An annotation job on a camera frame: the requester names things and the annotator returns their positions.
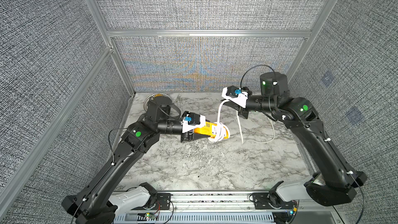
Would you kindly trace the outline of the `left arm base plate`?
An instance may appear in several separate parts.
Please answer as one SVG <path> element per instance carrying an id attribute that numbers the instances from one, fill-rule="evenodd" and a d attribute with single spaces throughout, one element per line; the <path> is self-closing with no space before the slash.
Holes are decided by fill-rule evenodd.
<path id="1" fill-rule="evenodd" d="M 155 210 L 170 210 L 171 207 L 171 196 L 172 194 L 170 193 L 159 193 L 154 187 L 152 187 L 149 183 L 142 183 L 136 188 L 129 188 L 127 192 L 129 191 L 136 191 L 136 189 L 143 189 L 144 192 L 147 192 L 149 195 L 148 201 L 145 202 L 142 206 L 138 206 L 137 200 L 133 201 L 133 204 L 136 205 L 136 207 L 131 208 L 130 210 L 150 210 L 150 211 L 155 211 Z"/>

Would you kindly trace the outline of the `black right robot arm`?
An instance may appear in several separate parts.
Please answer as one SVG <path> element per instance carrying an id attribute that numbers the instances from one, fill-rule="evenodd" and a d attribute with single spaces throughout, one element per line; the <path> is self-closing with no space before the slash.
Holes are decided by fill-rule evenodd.
<path id="1" fill-rule="evenodd" d="M 367 175 L 355 170 L 324 129 L 313 104 L 304 97 L 292 97 L 287 76 L 279 72 L 260 75 L 261 95 L 240 86 L 247 93 L 245 107 L 239 107 L 244 118 L 249 112 L 261 112 L 273 121 L 282 122 L 304 145 L 318 171 L 297 183 L 278 182 L 268 193 L 268 203 L 280 208 L 284 202 L 314 200 L 322 206 L 352 202 L 356 189 L 361 189 Z"/>

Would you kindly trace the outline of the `orange power strip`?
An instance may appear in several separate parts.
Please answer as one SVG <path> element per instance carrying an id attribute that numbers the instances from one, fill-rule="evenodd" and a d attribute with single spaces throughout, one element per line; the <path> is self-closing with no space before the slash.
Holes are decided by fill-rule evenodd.
<path id="1" fill-rule="evenodd" d="M 207 135 L 211 142 L 218 142 L 230 138 L 229 128 L 220 122 L 206 122 L 203 127 L 195 128 L 194 133 Z"/>

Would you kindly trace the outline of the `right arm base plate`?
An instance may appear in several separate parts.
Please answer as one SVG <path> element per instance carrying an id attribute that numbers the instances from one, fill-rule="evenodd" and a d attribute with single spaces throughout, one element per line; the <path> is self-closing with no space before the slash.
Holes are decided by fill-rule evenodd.
<path id="1" fill-rule="evenodd" d="M 266 193 L 253 193 L 248 199 L 255 205 L 255 209 L 294 209 L 295 201 L 285 202 L 277 194 L 276 189 L 284 181 L 279 181 Z"/>

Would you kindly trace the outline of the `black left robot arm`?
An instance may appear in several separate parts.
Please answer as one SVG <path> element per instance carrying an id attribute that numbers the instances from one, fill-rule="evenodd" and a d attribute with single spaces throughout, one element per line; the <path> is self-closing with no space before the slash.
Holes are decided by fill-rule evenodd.
<path id="1" fill-rule="evenodd" d="M 163 134 L 178 135 L 181 142 L 210 138 L 211 123 L 206 117 L 184 112 L 167 95 L 155 94 L 144 104 L 145 112 L 129 125 L 94 179 L 77 195 L 67 196 L 62 207 L 76 224 L 111 224 L 130 209 L 152 209 L 158 192 L 142 183 L 126 193 L 114 194 L 130 168 L 160 140 Z"/>

